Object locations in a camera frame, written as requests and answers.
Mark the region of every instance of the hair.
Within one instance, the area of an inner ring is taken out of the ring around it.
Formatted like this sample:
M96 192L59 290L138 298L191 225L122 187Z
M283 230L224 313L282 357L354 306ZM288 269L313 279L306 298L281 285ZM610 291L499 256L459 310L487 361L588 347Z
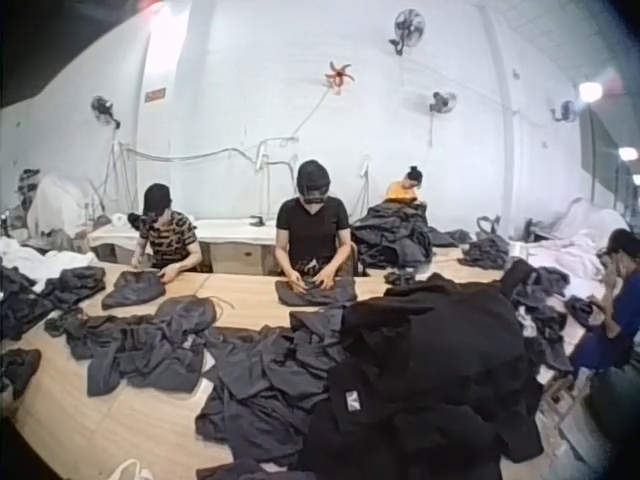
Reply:
M418 170L418 167L415 165L409 168L409 172L407 173L407 179L412 182L416 182L418 185L422 183L422 172Z

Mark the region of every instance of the wooden table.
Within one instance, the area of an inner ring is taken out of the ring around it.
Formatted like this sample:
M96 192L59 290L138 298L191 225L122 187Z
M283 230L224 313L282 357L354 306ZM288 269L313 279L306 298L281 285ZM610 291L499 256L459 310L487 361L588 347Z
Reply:
M444 263L436 266L435 271L457 281L483 281L500 275L450 263L448 267ZM122 265L100 265L107 271L109 289L117 275L126 270ZM219 325L254 329L265 324L287 325L290 309L276 301L275 280L185 273L167 287L167 297L211 297L220 314ZM381 295L386 288L380 278L356 279L360 299ZM86 302L89 314L102 313L103 296ZM162 300L109 313L153 313ZM63 338L49 337L41 324L15 346L37 348L43 355L40 370L16 414L16 426L63 478L106 479L120 463L133 457L152 470L155 480L192 480L196 468L231 461L226 446L203 442L195 434L194 418L212 388L207 380L203 379L189 395L135 389L123 382L111 395L88 398L88 362L75 361ZM518 472L511 478L521 478Z

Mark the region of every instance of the red pinwheel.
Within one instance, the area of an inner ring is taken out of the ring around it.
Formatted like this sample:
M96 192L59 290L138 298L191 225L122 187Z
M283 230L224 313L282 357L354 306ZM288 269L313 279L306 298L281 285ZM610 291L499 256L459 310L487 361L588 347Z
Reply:
M340 90L344 85L345 78L348 78L351 81L355 81L355 78L353 78L351 75L347 73L347 68L349 68L350 66L351 64L348 63L346 65L343 65L340 68L336 68L333 62L329 63L329 67L331 68L331 73L327 73L325 77L327 77L327 81L329 82L329 87L336 88L338 90L337 93L340 93Z

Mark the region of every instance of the wall fan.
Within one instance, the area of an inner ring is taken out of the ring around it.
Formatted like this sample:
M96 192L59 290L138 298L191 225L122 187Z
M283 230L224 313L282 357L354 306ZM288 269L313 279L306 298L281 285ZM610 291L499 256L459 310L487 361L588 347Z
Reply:
M573 123L578 119L578 109L576 104L571 100L563 102L560 106L560 116L557 115L556 109L551 109L551 114L556 122Z
M91 100L91 111L101 125L113 124L116 130L120 128L120 121L113 117L113 103L109 102L106 98L100 95L93 97L93 100Z
M435 92L433 94L433 103L429 105L431 113L449 113L458 103L458 96L453 92Z
M398 14L395 21L396 38L389 40L396 54L402 56L405 47L413 48L424 34L425 21L420 12L409 8Z
M453 92L434 92L433 103L429 105L431 124L429 126L429 148L433 148L433 119L437 114L450 113L458 104L458 96Z

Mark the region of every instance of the orange shirt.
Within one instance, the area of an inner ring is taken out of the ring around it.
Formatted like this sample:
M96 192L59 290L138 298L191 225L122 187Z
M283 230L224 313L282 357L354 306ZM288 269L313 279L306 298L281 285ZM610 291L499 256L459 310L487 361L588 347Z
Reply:
M416 200L417 198L415 188L402 188L402 182L393 182L385 194L386 200Z

